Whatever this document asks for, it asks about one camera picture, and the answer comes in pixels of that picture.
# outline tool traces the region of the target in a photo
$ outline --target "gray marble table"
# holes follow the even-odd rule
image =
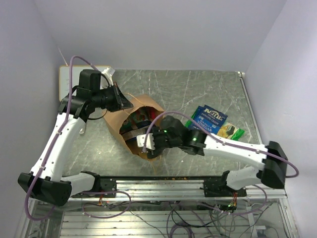
[[[258,143],[248,103],[236,72],[200,70],[117,70],[113,76],[123,93],[149,94],[166,111],[193,114],[207,104],[228,115],[227,121],[245,130],[240,141]],[[96,111],[91,117],[98,117]],[[216,156],[191,156],[178,148],[166,149],[161,160],[148,162],[127,152],[108,132],[104,119],[88,121],[78,135],[63,175],[82,170],[113,176],[220,175],[246,165]]]

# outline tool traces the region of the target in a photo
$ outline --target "gray wall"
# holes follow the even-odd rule
[[[280,142],[300,170],[286,191],[304,238],[316,237],[316,12],[315,0],[288,0],[246,72],[264,142]]]
[[[67,60],[244,72],[286,0],[35,2]]]
[[[1,1],[1,237],[14,237],[25,197],[18,176],[30,171],[53,129],[61,59],[33,1]]]

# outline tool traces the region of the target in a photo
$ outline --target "black bracket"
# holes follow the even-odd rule
[[[203,186],[201,189],[204,190],[205,197],[232,197],[234,192],[238,197],[247,196],[245,188],[239,190],[229,188],[223,181],[223,176],[211,177],[204,181]]]
[[[104,192],[113,192],[117,191],[117,183],[115,180],[111,178],[102,178],[100,181],[101,184],[101,190]],[[114,198],[116,193],[109,193],[107,195],[103,195],[105,198]]]

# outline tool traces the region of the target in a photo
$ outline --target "paper bag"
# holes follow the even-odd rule
[[[104,119],[106,121],[106,125],[109,129],[109,132],[119,141],[119,143],[128,151],[130,151],[134,155],[140,156],[142,159],[149,160],[147,158],[146,153],[142,153],[142,148],[139,148],[137,146],[136,141],[126,142],[122,135],[119,133],[120,128],[122,127],[122,124],[124,121],[130,116],[131,113],[135,112],[141,107],[152,107],[155,110],[155,115],[158,116],[159,114],[164,112],[164,109],[157,104],[152,98],[149,97],[149,95],[140,95],[138,97],[134,97],[130,100],[130,102],[133,104],[133,108],[125,109],[122,111],[117,111],[114,113],[106,113],[104,116]],[[159,123],[162,118],[160,118],[155,124],[156,126],[159,126]]]

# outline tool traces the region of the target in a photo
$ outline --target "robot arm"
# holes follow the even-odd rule
[[[257,145],[214,136],[224,143],[219,143],[200,130],[189,130],[180,120],[166,116],[161,121],[160,128],[153,127],[152,133],[148,136],[147,156],[149,159],[155,158],[165,148],[178,147],[190,155],[214,155],[251,165],[251,167],[238,171],[224,172],[220,184],[213,184],[213,188],[206,186],[214,191],[218,188],[237,191],[245,186],[259,183],[271,188],[284,188],[286,163],[263,153],[238,148],[244,146],[258,151],[270,152],[287,159],[278,143],[271,141],[269,145]],[[139,135],[137,141],[138,146],[143,147],[145,135]],[[228,146],[226,143],[234,144],[237,147]]]
[[[62,171],[74,140],[96,108],[116,112],[133,107],[112,80],[107,88],[101,89],[101,75],[97,70],[81,71],[76,88],[77,94],[70,95],[72,99],[68,122],[59,134],[46,165],[32,189],[32,198],[62,206],[74,194],[87,190],[98,191],[99,175],[83,171],[78,175],[62,178]],[[26,192],[35,175],[42,168],[43,158],[65,120],[68,100],[69,95],[60,103],[54,130],[42,155],[29,173],[21,173],[19,176],[18,183]]]

